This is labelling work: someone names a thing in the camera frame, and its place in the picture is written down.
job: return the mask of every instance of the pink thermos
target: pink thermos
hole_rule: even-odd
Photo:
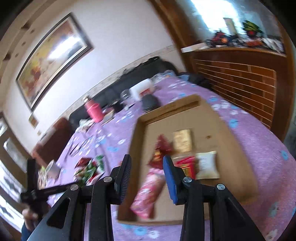
[[[89,96],[85,96],[83,98],[83,101],[87,113],[94,120],[94,122],[101,122],[104,118],[104,114],[102,112],[100,105],[94,102]]]

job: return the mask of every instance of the blue sleeve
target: blue sleeve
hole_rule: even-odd
[[[27,241],[27,239],[30,237],[32,232],[30,232],[25,224],[22,226],[22,238],[21,238],[21,241]]]

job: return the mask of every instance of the table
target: table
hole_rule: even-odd
[[[154,93],[162,105],[179,98],[198,94],[211,104],[220,118],[242,146],[258,179],[258,199],[244,208],[267,240],[276,240],[284,231],[296,211],[296,162],[283,143],[259,120],[244,110],[224,100],[208,89],[182,81],[177,77],[166,78],[157,83]],[[127,112],[122,110],[109,123],[93,125],[87,133],[75,133],[62,152],[57,163],[61,174],[56,181],[49,180],[47,187],[73,182],[74,166],[81,157],[105,156],[107,176],[118,166],[128,151],[137,118],[143,114],[137,102]],[[75,145],[87,138],[85,148],[76,156],[68,153]],[[49,198],[53,205],[60,195]],[[181,225],[131,226],[116,220],[116,206],[111,207],[114,240],[167,240],[180,239]],[[84,240],[88,240],[89,212],[86,215]],[[209,221],[205,222],[205,240],[209,240]]]

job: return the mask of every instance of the person's hand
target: person's hand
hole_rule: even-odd
[[[34,222],[37,222],[38,214],[34,213],[31,209],[26,208],[22,211],[22,215],[25,220],[26,228],[32,232],[35,229]]]

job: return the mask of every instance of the white cup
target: white cup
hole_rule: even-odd
[[[52,160],[45,169],[45,174],[53,179],[57,179],[60,172],[61,169],[57,166],[54,160]]]

